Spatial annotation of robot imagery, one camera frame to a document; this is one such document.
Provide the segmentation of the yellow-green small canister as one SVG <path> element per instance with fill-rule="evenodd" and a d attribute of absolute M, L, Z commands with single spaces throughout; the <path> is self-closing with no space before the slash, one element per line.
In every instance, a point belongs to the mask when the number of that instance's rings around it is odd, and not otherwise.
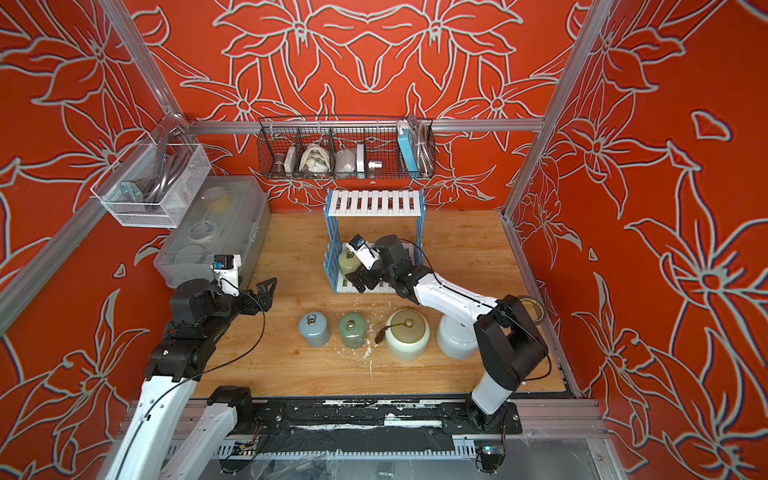
<path fill-rule="evenodd" d="M 344 278 L 349 274 L 356 273 L 362 266 L 362 263 L 357 256 L 349 250 L 344 250 L 340 253 L 338 256 L 338 264 L 340 274 Z"/>

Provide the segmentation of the green small canister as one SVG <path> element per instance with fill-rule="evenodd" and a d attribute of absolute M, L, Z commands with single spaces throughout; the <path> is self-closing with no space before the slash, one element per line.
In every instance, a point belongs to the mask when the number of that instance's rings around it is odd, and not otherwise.
<path fill-rule="evenodd" d="M 349 349 L 361 348 L 366 341 L 367 323 L 357 312 L 345 314 L 339 322 L 339 335 L 343 344 Z"/>

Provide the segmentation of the grey-blue small canister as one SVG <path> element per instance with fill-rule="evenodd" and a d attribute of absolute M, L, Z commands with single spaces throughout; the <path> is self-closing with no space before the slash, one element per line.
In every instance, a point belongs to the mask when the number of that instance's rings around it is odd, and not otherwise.
<path fill-rule="evenodd" d="M 326 316 L 317 311 L 302 316 L 298 330 L 306 343 L 313 348 L 323 347 L 330 340 L 330 329 Z"/>

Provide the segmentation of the white ceramic jar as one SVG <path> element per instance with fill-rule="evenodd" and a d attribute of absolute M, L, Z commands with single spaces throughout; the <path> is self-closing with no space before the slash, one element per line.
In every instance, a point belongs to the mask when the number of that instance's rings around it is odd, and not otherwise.
<path fill-rule="evenodd" d="M 440 350 L 454 360 L 467 360 L 478 350 L 478 343 L 472 324 L 443 315 L 437 330 Z"/>

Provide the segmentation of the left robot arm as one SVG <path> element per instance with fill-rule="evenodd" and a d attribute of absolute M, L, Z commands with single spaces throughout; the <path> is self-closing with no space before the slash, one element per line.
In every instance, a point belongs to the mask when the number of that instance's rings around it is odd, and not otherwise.
<path fill-rule="evenodd" d="M 197 479 L 231 433 L 256 424 L 251 391 L 220 386 L 209 397 L 196 426 L 181 446 L 169 450 L 182 413 L 218 341 L 241 316 L 265 316 L 271 309 L 276 278 L 253 290 L 226 292 L 217 282 L 189 280 L 170 299 L 172 318 L 145 370 L 140 398 L 107 479 Z"/>

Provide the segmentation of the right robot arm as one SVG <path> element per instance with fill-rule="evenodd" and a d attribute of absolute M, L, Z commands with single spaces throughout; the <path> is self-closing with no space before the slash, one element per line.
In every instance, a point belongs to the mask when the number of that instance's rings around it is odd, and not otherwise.
<path fill-rule="evenodd" d="M 444 279 L 431 266 L 412 261 L 404 241 L 395 235 L 373 244 L 356 235 L 346 250 L 361 263 L 346 275 L 358 291 L 383 281 L 399 297 L 470 329 L 484 368 L 468 400 L 473 414 L 496 414 L 534 369 L 549 360 L 546 341 L 520 298 L 495 299 Z"/>

